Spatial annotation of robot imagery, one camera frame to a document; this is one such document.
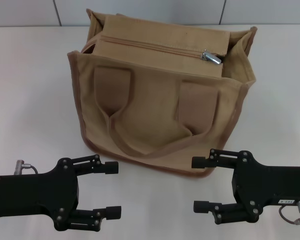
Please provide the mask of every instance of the label sticker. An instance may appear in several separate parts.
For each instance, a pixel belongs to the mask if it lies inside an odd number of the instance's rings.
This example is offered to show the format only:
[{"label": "label sticker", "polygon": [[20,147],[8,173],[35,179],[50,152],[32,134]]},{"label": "label sticker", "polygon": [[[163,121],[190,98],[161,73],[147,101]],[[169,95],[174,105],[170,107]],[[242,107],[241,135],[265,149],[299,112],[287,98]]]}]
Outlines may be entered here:
[{"label": "label sticker", "polygon": [[293,204],[295,200],[279,200],[278,204]]}]

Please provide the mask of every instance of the white table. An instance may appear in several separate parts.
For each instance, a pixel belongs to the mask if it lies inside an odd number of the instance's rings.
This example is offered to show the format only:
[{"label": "white table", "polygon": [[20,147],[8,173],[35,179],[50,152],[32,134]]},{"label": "white table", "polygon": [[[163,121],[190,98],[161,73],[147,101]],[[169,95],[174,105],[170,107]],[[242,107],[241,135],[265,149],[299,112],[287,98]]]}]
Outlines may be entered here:
[{"label": "white table", "polygon": [[[249,55],[257,82],[225,149],[249,150],[265,165],[300,166],[300,25],[257,27]],[[93,154],[81,139],[67,59],[87,34],[87,27],[0,28],[0,175],[12,175],[17,159],[44,173],[62,157]],[[2,217],[0,240],[300,239],[300,226],[284,222],[277,206],[265,207],[257,223],[216,225],[211,213],[194,213],[194,200],[235,203],[232,174],[217,168],[187,178],[120,161],[117,175],[78,178],[78,209],[122,206],[120,220],[104,220],[97,233],[58,232],[45,215]],[[284,213],[299,217],[296,207]]]}]

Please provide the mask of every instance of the tan canvas tote bag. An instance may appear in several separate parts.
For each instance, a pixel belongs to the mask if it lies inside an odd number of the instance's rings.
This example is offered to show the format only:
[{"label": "tan canvas tote bag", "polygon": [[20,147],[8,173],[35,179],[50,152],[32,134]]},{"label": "tan canvas tote bag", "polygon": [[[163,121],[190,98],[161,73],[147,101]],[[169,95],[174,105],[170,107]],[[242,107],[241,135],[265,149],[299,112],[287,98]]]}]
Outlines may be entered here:
[{"label": "tan canvas tote bag", "polygon": [[[156,169],[209,174],[192,169],[192,157],[222,149],[234,129],[256,81],[247,55],[257,29],[229,32],[87,12],[87,43],[68,54],[86,145]],[[222,63],[209,61],[207,51]]]}]

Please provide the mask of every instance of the zipper track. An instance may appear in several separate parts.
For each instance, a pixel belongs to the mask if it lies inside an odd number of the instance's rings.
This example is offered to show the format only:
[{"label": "zipper track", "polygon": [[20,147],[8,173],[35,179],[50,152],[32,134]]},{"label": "zipper track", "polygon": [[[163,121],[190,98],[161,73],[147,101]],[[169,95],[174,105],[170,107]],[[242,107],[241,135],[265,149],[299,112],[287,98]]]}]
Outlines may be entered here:
[{"label": "zipper track", "polygon": [[141,44],[137,44],[137,43],[118,42],[118,41],[110,40],[110,39],[101,39],[101,41],[108,42],[108,43],[113,43],[113,44],[121,44],[121,45],[126,45],[126,46],[131,46],[131,47],[137,47],[137,48],[142,48],[142,49],[149,49],[149,50],[159,51],[159,52],[163,52],[163,53],[175,54],[175,55],[191,57],[191,58],[196,58],[196,59],[202,59],[202,57],[201,57],[202,53],[200,53],[200,54],[190,54],[190,53],[172,51],[172,50],[158,48],[158,47],[141,45]]}]

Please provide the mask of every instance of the white tiled wall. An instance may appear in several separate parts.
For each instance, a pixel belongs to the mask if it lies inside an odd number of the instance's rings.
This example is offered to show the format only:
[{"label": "white tiled wall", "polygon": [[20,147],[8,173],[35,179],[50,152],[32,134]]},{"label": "white tiled wall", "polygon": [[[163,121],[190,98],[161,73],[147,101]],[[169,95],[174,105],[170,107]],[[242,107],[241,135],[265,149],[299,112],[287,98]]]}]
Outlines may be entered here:
[{"label": "white tiled wall", "polygon": [[0,0],[0,27],[87,26],[86,8],[186,25],[300,24],[300,0]]},{"label": "white tiled wall", "polygon": [[221,24],[300,24],[300,0],[226,0]]},{"label": "white tiled wall", "polygon": [[175,24],[219,24],[224,0],[56,0],[63,26],[90,23],[86,8],[95,12]]},{"label": "white tiled wall", "polygon": [[0,0],[0,27],[59,26],[53,0]]}]

